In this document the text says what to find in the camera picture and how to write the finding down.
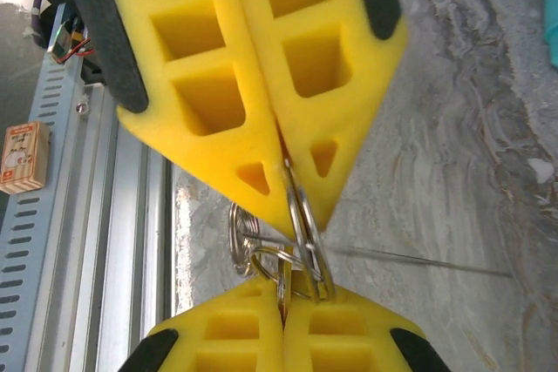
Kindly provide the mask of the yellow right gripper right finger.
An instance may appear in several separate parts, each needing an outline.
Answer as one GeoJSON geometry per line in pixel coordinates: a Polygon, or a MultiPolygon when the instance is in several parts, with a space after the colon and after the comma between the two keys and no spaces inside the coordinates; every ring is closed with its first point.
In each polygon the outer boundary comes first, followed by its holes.
{"type": "Polygon", "coordinates": [[[447,371],[414,322],[337,288],[334,301],[291,299],[283,330],[285,371],[447,371]]]}

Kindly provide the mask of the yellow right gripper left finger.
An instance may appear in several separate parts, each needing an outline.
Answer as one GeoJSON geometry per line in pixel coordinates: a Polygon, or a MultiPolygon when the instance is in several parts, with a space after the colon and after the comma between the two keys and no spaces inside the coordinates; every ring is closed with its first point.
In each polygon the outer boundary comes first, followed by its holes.
{"type": "Polygon", "coordinates": [[[254,278],[151,329],[125,371],[281,371],[276,289],[254,278]]]}

